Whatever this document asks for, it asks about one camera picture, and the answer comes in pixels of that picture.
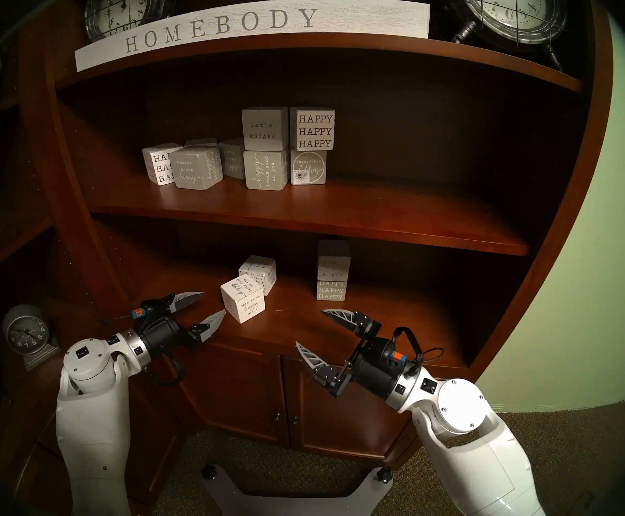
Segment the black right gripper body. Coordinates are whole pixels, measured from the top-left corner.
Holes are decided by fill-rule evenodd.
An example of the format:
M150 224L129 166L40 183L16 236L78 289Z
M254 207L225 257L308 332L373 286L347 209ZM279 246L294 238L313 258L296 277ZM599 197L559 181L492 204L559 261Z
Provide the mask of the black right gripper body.
M357 334L359 345L350 359L350 373L339 388L342 393L346 386L355 382L375 396L386 400L396 387L406 365L406 355L396 354L396 342L400 334L384 339L369 334Z

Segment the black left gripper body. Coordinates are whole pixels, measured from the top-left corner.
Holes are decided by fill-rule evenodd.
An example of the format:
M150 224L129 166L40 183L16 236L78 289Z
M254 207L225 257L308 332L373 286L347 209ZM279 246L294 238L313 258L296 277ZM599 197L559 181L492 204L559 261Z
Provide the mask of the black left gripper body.
M198 346L198 335L182 328L174 319L174 312L192 304L194 300L143 300L139 305L139 337L151 360L171 351L173 345L189 349Z

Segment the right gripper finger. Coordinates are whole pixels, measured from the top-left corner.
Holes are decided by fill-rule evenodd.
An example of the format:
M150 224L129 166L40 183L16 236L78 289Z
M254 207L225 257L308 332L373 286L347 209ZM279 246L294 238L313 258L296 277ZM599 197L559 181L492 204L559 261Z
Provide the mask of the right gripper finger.
M321 313L333 322L349 329L361 340L369 341L377 337L382 324L362 312L345 309L325 309Z
M346 368L327 364L314 352L295 342L297 351L312 372L312 379L321 385L333 397L338 397L346 386Z

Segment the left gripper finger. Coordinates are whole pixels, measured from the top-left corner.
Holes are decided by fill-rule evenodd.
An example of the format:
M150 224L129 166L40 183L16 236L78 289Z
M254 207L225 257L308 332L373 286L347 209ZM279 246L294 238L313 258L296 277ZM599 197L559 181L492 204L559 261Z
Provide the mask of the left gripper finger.
M166 314L173 314L183 308L189 307L192 303L200 300L204 292L181 292L180 294L169 294L165 297Z
M202 344L211 338L221 326L226 312L226 310L221 310L202 322L192 325L189 329L191 344Z

